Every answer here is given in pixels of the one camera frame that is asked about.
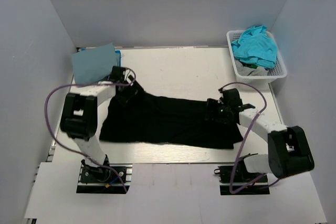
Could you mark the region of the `black t-shirt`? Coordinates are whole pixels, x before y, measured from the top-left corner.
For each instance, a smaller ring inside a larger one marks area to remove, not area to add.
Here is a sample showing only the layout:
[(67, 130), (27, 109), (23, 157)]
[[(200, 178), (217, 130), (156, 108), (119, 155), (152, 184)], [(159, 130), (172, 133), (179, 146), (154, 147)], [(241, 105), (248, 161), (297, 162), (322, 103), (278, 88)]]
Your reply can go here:
[(208, 101), (158, 97), (135, 83), (110, 100), (99, 140), (232, 150), (243, 139), (237, 124), (217, 121), (211, 109)]

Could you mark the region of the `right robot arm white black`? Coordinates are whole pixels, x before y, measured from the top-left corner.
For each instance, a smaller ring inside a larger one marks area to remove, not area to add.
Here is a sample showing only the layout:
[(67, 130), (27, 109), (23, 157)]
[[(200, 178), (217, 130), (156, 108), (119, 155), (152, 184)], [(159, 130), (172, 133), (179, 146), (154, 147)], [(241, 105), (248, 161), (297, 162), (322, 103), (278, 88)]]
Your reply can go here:
[(219, 100), (208, 99), (206, 120), (225, 126), (241, 125), (261, 137), (267, 154), (248, 154), (237, 160), (235, 171), (247, 182), (256, 174), (273, 174), (278, 179), (309, 172), (314, 160), (303, 128), (273, 122), (255, 106), (244, 104), (237, 89), (221, 90)]

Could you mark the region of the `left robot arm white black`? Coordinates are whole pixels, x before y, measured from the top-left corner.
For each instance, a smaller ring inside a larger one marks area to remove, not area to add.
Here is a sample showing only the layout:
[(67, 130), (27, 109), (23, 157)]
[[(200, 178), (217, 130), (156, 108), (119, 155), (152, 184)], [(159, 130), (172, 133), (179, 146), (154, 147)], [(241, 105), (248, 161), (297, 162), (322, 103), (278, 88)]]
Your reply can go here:
[(85, 157), (85, 165), (94, 167), (93, 176), (104, 182), (110, 178), (111, 168), (96, 137), (98, 108), (111, 98), (125, 107), (143, 89), (136, 82), (136, 74), (132, 69), (117, 66), (112, 67), (106, 80), (76, 86), (89, 89), (66, 95), (60, 129), (77, 144), (79, 151), (75, 152)]

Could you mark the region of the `folded bright blue t-shirt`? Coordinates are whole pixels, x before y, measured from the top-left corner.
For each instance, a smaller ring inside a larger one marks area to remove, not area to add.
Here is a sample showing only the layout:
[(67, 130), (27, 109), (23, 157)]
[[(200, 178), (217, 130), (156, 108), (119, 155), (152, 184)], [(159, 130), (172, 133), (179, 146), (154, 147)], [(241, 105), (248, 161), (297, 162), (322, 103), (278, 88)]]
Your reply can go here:
[[(77, 48), (77, 52), (80, 52), (80, 51), (85, 51), (87, 49), (93, 49), (93, 47), (83, 47), (83, 48)], [(115, 50), (115, 54), (116, 54), (116, 57), (117, 57), (117, 66), (120, 67), (121, 66), (121, 51), (120, 50)], [(110, 77), (110, 74), (105, 76), (102, 80), (108, 80)]]

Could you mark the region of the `folded light blue t-shirt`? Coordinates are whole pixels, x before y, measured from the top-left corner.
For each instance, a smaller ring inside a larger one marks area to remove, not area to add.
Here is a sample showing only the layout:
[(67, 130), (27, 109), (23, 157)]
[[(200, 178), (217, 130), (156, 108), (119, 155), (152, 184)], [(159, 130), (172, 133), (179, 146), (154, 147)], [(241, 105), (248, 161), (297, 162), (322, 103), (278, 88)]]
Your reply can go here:
[(91, 84), (110, 74), (118, 65), (118, 56), (113, 44), (85, 49), (71, 56), (76, 84)]

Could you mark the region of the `green garment in basket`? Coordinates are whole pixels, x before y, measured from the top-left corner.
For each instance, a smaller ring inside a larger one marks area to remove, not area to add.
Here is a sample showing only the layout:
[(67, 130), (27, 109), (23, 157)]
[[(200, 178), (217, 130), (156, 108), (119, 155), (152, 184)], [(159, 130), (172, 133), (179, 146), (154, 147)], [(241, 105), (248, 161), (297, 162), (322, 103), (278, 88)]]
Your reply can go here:
[(248, 64), (248, 63), (241, 63), (243, 67), (251, 68), (251, 69), (257, 69), (258, 66), (255, 64)]

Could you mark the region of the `grey garment in basket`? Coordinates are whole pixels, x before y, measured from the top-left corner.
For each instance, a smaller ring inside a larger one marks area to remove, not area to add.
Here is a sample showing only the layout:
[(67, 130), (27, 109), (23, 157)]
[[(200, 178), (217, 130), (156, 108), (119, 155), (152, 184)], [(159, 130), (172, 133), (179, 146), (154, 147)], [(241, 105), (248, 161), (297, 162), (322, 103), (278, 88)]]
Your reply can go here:
[(251, 69), (243, 67), (242, 63), (238, 60), (235, 60), (236, 69), (239, 75), (241, 76), (267, 76), (268, 69), (258, 66), (257, 69)]

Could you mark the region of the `white plastic basket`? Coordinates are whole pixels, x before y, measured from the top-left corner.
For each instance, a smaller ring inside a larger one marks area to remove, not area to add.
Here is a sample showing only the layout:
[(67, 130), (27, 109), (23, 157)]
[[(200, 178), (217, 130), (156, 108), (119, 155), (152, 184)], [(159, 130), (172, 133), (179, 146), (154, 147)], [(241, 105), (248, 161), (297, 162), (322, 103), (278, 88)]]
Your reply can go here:
[(265, 26), (231, 30), (226, 38), (237, 81), (261, 86), (287, 76), (275, 39)]

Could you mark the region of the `turquoise t-shirt in basket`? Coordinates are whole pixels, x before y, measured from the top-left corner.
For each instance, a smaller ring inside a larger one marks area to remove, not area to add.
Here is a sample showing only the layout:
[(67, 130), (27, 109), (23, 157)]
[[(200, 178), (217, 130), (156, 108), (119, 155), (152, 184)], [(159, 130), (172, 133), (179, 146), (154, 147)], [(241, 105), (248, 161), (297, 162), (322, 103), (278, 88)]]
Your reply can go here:
[(273, 69), (277, 62), (277, 45), (267, 36), (267, 27), (252, 26), (231, 43), (234, 58), (240, 62)]

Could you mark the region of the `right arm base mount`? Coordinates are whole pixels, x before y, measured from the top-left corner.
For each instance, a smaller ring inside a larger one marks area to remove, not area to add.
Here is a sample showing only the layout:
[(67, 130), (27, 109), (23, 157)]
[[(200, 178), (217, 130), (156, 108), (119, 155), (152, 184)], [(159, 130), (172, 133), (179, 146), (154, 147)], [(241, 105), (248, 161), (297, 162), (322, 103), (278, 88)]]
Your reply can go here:
[[(229, 191), (230, 176), (232, 173), (233, 165), (223, 165), (218, 166), (214, 169), (214, 174), (219, 177), (219, 188), (221, 196), (232, 195)], [(251, 180), (258, 177), (259, 173), (248, 173), (243, 168), (237, 168), (235, 171), (235, 176), (233, 180), (233, 190), (238, 189), (242, 185), (250, 182)], [(236, 193), (239, 196), (246, 195), (269, 195), (270, 191), (268, 188), (268, 178), (264, 175), (258, 181), (251, 185), (245, 186), (240, 192)]]

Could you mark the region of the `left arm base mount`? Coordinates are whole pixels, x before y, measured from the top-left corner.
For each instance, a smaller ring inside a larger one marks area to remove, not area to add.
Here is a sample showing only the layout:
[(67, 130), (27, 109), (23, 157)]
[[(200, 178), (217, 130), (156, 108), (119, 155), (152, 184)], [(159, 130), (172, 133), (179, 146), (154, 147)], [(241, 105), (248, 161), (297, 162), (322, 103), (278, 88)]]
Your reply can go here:
[(131, 164), (110, 164), (118, 174), (110, 169), (92, 167), (81, 161), (77, 182), (77, 194), (126, 194), (132, 177)]

